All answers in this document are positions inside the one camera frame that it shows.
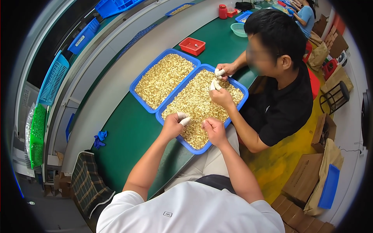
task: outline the yellow floor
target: yellow floor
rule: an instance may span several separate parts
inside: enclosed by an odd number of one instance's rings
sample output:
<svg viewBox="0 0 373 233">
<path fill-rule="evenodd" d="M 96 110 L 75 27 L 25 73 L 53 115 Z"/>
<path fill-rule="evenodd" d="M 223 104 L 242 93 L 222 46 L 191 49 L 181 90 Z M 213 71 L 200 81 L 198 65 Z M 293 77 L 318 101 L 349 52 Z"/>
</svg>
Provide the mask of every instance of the yellow floor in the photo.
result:
<svg viewBox="0 0 373 233">
<path fill-rule="evenodd" d="M 319 72 L 312 71 L 319 79 L 320 86 L 324 85 L 325 81 L 321 69 Z M 310 118 L 297 133 L 283 139 L 273 147 L 255 154 L 240 146 L 241 157 L 257 178 L 264 198 L 268 203 L 272 203 L 280 194 L 301 155 L 316 153 L 311 147 L 311 140 L 317 119 L 323 114 L 319 105 L 320 93 L 321 91 L 313 101 Z"/>
</svg>

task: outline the black hair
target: black hair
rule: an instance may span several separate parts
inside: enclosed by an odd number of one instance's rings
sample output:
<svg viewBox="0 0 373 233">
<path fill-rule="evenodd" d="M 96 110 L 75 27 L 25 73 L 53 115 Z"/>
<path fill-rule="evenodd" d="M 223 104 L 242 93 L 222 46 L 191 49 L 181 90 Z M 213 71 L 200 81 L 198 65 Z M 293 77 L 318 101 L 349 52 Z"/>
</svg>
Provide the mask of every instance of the black hair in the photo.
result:
<svg viewBox="0 0 373 233">
<path fill-rule="evenodd" d="M 288 55 L 294 69 L 303 62 L 307 38 L 284 12 L 275 9 L 254 12 L 247 18 L 244 30 L 247 35 L 260 34 L 262 44 L 269 49 L 275 61 L 282 55 Z"/>
<path fill-rule="evenodd" d="M 316 19 L 316 11 L 315 11 L 315 8 L 313 8 L 313 5 L 315 4 L 315 2 L 313 0 L 306 0 L 308 2 L 308 4 L 310 5 L 312 11 L 313 11 L 313 16 L 315 17 Z"/>
</svg>

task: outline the beige pants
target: beige pants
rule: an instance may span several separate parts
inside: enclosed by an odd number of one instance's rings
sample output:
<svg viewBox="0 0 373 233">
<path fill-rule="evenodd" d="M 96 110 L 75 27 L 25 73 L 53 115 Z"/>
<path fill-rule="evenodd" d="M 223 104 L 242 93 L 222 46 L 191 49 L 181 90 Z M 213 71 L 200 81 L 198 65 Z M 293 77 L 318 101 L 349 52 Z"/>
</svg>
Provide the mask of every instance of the beige pants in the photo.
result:
<svg viewBox="0 0 373 233">
<path fill-rule="evenodd" d="M 239 154 L 239 145 L 236 129 L 229 124 L 225 129 L 228 141 L 233 149 Z M 176 178 L 164 189 L 167 191 L 178 183 L 184 181 L 195 181 L 207 175 L 222 175 L 229 177 L 222 152 L 212 145 L 205 153 L 195 155 L 192 161 L 176 176 Z"/>
</svg>

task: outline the label on basket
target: label on basket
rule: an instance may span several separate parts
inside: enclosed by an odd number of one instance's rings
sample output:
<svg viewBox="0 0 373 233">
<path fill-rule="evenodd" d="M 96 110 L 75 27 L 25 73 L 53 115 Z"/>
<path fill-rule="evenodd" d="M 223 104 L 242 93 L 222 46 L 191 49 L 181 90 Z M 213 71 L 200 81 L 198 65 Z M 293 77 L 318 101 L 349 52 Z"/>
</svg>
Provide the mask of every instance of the label on basket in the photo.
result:
<svg viewBox="0 0 373 233">
<path fill-rule="evenodd" d="M 80 44 L 80 42 L 82 42 L 82 40 L 84 40 L 85 36 L 82 35 L 82 37 L 77 41 L 77 43 L 75 44 L 75 46 L 78 46 Z"/>
</svg>

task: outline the brown paper bag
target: brown paper bag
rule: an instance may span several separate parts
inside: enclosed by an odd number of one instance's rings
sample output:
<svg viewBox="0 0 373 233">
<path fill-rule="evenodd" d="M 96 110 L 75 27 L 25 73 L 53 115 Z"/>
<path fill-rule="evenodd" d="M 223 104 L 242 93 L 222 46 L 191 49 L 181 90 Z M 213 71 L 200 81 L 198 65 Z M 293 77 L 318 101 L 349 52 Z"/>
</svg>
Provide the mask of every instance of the brown paper bag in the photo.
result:
<svg viewBox="0 0 373 233">
<path fill-rule="evenodd" d="M 304 212 L 308 215 L 315 216 L 322 214 L 325 209 L 318 207 L 321 193 L 323 192 L 325 180 L 327 173 L 329 171 L 329 164 L 333 164 L 339 170 L 342 168 L 344 158 L 341 155 L 340 149 L 334 144 L 334 141 L 330 138 L 326 139 L 324 158 L 321 162 L 320 171 L 319 171 L 319 182 L 317 183 L 313 193 L 306 206 L 304 207 Z"/>
<path fill-rule="evenodd" d="M 323 85 L 321 87 L 321 91 L 323 93 L 327 93 L 329 90 L 331 90 L 333 87 L 335 87 L 335 85 L 337 85 L 340 81 L 343 81 L 345 84 L 346 84 L 346 87 L 348 89 L 348 92 L 350 92 L 353 88 L 354 88 L 354 85 L 352 84 L 350 78 L 348 77 L 348 75 L 346 74 L 345 70 L 343 69 L 342 65 L 338 65 L 337 68 L 335 69 L 335 71 L 332 73 L 332 75 L 329 77 L 329 79 L 325 82 L 325 85 Z M 334 93 L 336 93 L 337 91 L 339 91 L 340 88 L 339 87 L 336 87 L 333 91 L 331 91 L 330 93 L 333 95 Z M 334 96 L 334 99 L 335 100 L 338 100 L 339 98 L 341 98 L 343 95 L 342 95 L 342 92 L 339 92 L 337 93 L 335 96 Z"/>
<path fill-rule="evenodd" d="M 323 40 L 314 31 L 311 31 L 311 37 L 308 39 L 317 46 L 320 46 L 323 42 Z"/>
<path fill-rule="evenodd" d="M 312 50 L 307 63 L 310 65 L 312 69 L 318 71 L 328 54 L 329 51 L 327 50 L 326 44 L 325 42 L 322 42 L 320 46 Z"/>
</svg>

